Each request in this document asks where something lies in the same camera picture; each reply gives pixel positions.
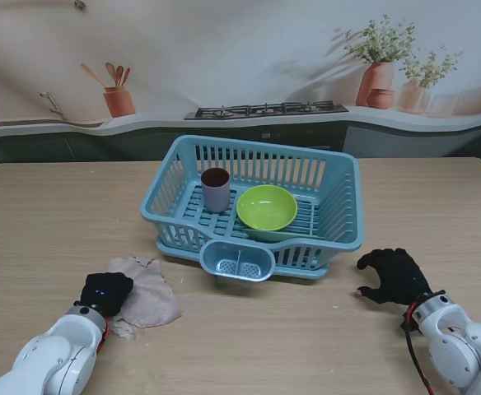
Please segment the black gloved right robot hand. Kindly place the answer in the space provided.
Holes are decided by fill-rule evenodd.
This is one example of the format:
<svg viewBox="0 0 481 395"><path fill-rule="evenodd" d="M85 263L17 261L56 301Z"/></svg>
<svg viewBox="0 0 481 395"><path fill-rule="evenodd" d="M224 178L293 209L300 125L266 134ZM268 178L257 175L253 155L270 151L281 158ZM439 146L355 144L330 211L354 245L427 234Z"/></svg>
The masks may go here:
<svg viewBox="0 0 481 395"><path fill-rule="evenodd" d="M361 286L357 292L377 304L409 306L420 296L432 293L420 267L404 249L374 249L357 261L358 270L367 267L376 271L380 286Z"/></svg>

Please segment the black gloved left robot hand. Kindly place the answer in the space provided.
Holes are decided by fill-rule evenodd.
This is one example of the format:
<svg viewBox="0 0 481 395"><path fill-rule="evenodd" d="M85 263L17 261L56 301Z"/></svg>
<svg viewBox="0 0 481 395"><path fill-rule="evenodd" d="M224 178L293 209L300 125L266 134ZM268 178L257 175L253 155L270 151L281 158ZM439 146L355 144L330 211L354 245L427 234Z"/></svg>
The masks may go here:
<svg viewBox="0 0 481 395"><path fill-rule="evenodd" d="M99 272L86 277L75 305L92 308L104 318L116 316L133 289L133 279L122 272Z"/></svg>

